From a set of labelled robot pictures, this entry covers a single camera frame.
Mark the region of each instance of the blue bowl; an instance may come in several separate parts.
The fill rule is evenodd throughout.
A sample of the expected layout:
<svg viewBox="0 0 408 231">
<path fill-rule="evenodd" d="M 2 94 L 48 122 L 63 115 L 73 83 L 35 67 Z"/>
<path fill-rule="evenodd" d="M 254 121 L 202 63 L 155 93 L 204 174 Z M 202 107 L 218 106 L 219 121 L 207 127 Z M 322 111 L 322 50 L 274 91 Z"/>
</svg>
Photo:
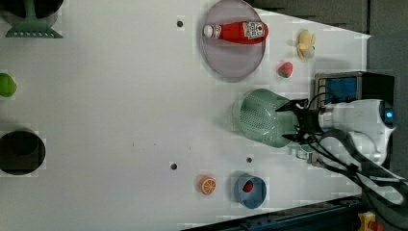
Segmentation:
<svg viewBox="0 0 408 231">
<path fill-rule="evenodd" d="M 252 191 L 245 192 L 243 186 L 248 181 L 252 182 L 253 188 Z M 246 208 L 256 209 L 264 203 L 267 197 L 267 185 L 259 177 L 244 174 L 235 183 L 234 194 L 235 198 Z"/>
</svg>

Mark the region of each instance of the yellow object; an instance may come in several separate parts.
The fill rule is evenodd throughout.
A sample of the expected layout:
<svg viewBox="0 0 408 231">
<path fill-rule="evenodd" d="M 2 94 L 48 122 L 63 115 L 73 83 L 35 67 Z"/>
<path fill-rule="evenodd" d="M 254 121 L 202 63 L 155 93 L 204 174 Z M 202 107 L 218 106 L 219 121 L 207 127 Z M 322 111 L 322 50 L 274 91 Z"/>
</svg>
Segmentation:
<svg viewBox="0 0 408 231">
<path fill-rule="evenodd" d="M 361 221 L 361 226 L 358 231 L 374 231 L 370 229 L 370 223 L 375 222 L 375 214 L 372 212 L 366 212 L 363 214 L 358 214 Z"/>
<path fill-rule="evenodd" d="M 297 43 L 297 55 L 302 60 L 312 59 L 315 56 L 315 34 L 310 35 L 308 30 L 303 30 Z"/>
</svg>

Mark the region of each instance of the orange slice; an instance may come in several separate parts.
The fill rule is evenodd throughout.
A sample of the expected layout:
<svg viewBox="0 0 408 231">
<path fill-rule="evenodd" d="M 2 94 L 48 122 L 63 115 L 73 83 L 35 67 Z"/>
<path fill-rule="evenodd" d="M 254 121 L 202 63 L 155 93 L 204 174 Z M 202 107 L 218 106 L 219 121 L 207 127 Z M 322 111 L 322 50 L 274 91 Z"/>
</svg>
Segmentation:
<svg viewBox="0 0 408 231">
<path fill-rule="evenodd" d="M 211 194 L 216 189 L 216 180 L 210 176 L 204 176 L 200 180 L 200 190 L 203 194 Z"/>
</svg>

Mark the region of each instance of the red ketchup bottle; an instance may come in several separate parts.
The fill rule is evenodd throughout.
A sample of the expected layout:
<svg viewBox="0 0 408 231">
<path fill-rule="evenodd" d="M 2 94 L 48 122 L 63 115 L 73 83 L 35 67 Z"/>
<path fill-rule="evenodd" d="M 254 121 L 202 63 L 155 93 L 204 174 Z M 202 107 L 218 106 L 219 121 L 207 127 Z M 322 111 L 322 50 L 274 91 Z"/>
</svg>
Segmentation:
<svg viewBox="0 0 408 231">
<path fill-rule="evenodd" d="M 224 39 L 240 44 L 256 44 L 267 39 L 268 26 L 261 21 L 240 21 L 223 25 L 207 25 L 206 38 Z"/>
</svg>

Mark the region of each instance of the strawberry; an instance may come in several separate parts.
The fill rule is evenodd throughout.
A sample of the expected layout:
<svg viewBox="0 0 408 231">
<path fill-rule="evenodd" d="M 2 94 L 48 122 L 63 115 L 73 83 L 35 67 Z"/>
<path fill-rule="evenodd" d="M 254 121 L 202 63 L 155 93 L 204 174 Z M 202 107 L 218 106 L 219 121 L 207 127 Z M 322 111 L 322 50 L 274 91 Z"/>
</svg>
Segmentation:
<svg viewBox="0 0 408 231">
<path fill-rule="evenodd" d="M 249 193 L 252 191 L 254 188 L 254 184 L 251 181 L 246 182 L 246 184 L 243 186 L 243 191 L 246 193 Z"/>
<path fill-rule="evenodd" d="M 293 65 L 290 62 L 286 62 L 278 69 L 278 74 L 282 77 L 289 78 L 293 72 Z"/>
</svg>

